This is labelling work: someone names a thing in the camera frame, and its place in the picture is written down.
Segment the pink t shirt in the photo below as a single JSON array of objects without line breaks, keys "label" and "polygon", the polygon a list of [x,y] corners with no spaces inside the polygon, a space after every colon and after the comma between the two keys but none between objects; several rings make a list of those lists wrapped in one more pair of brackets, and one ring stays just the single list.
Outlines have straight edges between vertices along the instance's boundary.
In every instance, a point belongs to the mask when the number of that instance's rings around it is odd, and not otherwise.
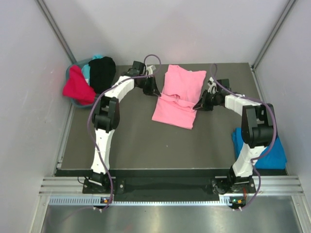
[{"label": "pink t shirt", "polygon": [[206,73],[169,65],[152,120],[191,130],[196,118],[193,108],[200,99]]}]

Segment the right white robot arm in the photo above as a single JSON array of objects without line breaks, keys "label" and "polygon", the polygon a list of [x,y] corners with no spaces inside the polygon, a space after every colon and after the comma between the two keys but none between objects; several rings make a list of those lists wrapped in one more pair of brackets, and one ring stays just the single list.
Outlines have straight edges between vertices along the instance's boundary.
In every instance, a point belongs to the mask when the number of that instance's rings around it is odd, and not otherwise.
[{"label": "right white robot arm", "polygon": [[212,111],[215,106],[222,106],[241,116],[243,145],[227,177],[212,179],[212,188],[215,193],[221,195],[228,192],[240,193],[251,187],[257,160],[276,140],[273,106],[233,93],[228,79],[209,78],[208,89],[203,92],[193,109]]}]

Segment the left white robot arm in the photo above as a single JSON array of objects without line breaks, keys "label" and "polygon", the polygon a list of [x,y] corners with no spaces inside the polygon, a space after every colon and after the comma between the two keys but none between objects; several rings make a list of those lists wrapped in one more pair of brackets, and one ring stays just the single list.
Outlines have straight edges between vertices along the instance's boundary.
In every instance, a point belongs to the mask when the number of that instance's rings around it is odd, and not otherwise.
[{"label": "left white robot arm", "polygon": [[134,61],[132,67],[122,74],[111,88],[99,94],[91,109],[87,126],[93,123],[95,135],[94,159],[91,174],[86,176],[85,194],[111,194],[112,176],[109,174],[109,154],[113,134],[120,122],[120,102],[135,87],[142,89],[147,96],[160,96],[156,85],[154,65]]}]

